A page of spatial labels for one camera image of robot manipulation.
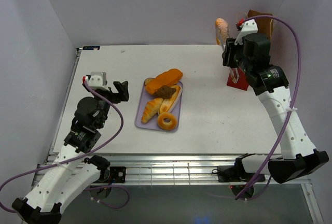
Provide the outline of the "striped croissant bread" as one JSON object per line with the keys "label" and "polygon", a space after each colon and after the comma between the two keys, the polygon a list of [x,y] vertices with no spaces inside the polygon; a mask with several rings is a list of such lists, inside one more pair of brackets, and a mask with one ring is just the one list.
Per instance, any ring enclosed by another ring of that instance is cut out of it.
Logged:
{"label": "striped croissant bread", "polygon": [[164,99],[163,98],[155,98],[146,103],[145,109],[143,111],[143,115],[141,118],[141,122],[146,124],[154,115],[159,111]]}

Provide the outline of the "pink sugared round bread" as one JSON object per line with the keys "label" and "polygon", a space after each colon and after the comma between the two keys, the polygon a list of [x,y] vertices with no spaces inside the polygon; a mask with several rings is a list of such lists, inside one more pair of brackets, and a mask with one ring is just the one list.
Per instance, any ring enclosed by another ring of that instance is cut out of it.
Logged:
{"label": "pink sugared round bread", "polygon": [[229,38],[229,24],[222,18],[215,20],[215,38],[218,45],[224,45]]}

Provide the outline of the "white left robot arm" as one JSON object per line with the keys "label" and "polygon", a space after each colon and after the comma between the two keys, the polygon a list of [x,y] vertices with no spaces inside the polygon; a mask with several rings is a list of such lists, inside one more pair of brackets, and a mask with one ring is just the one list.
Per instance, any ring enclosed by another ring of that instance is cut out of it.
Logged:
{"label": "white left robot arm", "polygon": [[92,96],[82,98],[72,120],[70,132],[52,166],[25,197],[17,198],[12,208],[26,223],[59,223],[64,210],[90,184],[105,182],[110,162],[94,155],[111,107],[129,100],[128,82],[115,81],[117,92],[106,80],[93,82],[84,77],[83,87]]}

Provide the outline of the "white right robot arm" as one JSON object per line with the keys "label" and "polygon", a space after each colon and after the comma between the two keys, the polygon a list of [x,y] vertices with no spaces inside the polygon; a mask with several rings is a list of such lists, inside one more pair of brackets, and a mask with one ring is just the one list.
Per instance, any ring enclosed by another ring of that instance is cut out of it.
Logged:
{"label": "white right robot arm", "polygon": [[223,65],[240,69],[246,82],[263,104],[276,134],[281,135],[281,156],[244,154],[224,175],[246,181],[253,177],[260,166],[261,175],[270,175],[282,184],[292,179],[312,174],[329,161],[327,152],[318,151],[311,142],[296,109],[291,105],[289,83],[284,71],[270,63],[270,40],[264,34],[251,33],[236,39],[228,38],[222,54]]}

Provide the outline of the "metal serving tongs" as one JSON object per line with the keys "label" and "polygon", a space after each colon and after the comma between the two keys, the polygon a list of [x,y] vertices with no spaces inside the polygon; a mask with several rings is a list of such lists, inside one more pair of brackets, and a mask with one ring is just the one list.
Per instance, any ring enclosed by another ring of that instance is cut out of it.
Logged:
{"label": "metal serving tongs", "polygon": [[[226,43],[224,45],[221,45],[222,49],[223,49],[223,53],[222,53],[222,58],[226,58],[226,51],[227,51],[227,40]],[[230,81],[233,84],[238,83],[239,80],[239,74],[236,68],[229,68],[230,70]]]}

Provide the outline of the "dark brown chocolate bread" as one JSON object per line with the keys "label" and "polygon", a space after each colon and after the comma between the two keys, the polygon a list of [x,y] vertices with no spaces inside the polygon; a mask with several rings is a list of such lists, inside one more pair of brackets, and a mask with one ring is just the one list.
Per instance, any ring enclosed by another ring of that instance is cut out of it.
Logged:
{"label": "dark brown chocolate bread", "polygon": [[162,99],[170,99],[175,92],[175,88],[169,86],[162,86],[153,94],[153,96]]}

